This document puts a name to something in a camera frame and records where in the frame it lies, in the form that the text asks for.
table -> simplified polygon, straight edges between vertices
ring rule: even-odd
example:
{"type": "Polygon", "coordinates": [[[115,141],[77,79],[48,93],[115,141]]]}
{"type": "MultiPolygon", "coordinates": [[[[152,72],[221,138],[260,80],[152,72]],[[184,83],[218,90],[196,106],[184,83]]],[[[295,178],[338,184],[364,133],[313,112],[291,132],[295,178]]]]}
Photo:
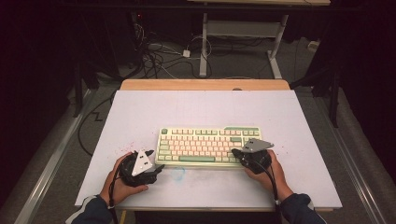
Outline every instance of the table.
{"type": "MultiPolygon", "coordinates": [[[[281,5],[281,6],[328,6],[330,0],[189,0],[193,2],[233,3],[233,4],[256,4],[256,5],[281,5]]],[[[276,53],[282,40],[289,15],[283,15],[281,22],[253,22],[253,21],[209,21],[207,13],[204,13],[202,31],[202,53],[200,61],[200,77],[206,77],[207,65],[207,36],[208,35],[231,35],[252,37],[274,37],[274,48],[267,51],[274,78],[282,78],[276,62],[276,53]]]]}
{"type": "MultiPolygon", "coordinates": [[[[118,157],[130,150],[154,148],[163,126],[192,124],[262,127],[263,138],[276,144],[274,151],[290,187],[309,194],[317,209],[342,207],[297,97],[286,81],[228,79],[125,80],[113,101],[76,205],[100,192],[118,157]],[[235,88],[243,91],[231,91],[235,88]],[[245,116],[245,107],[252,105],[254,109],[245,116]]],[[[128,198],[118,208],[273,211],[274,201],[243,170],[165,167],[148,191],[128,198]],[[243,199],[234,196],[241,192],[243,199]]]]}

sleeve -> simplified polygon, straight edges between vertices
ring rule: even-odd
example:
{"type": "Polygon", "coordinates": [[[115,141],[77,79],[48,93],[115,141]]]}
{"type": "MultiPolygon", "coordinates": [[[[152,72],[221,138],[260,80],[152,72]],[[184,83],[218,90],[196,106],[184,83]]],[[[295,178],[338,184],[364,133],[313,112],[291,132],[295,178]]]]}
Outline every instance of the sleeve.
{"type": "Polygon", "coordinates": [[[112,219],[110,211],[107,209],[106,202],[99,196],[90,196],[84,200],[82,206],[70,218],[66,224],[84,223],[110,223],[112,219]]]}
{"type": "Polygon", "coordinates": [[[283,217],[290,224],[322,224],[326,221],[308,205],[311,198],[306,194],[291,194],[280,205],[283,217]]]}

mechanical keyboard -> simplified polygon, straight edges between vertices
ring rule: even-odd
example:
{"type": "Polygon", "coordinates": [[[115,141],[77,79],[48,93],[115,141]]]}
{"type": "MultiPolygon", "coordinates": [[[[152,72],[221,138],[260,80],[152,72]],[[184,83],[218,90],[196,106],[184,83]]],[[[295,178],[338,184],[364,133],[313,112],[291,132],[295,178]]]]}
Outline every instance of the mechanical keyboard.
{"type": "Polygon", "coordinates": [[[241,149],[251,138],[262,139],[260,128],[162,128],[155,163],[171,166],[242,168],[231,149],[241,149]]]}

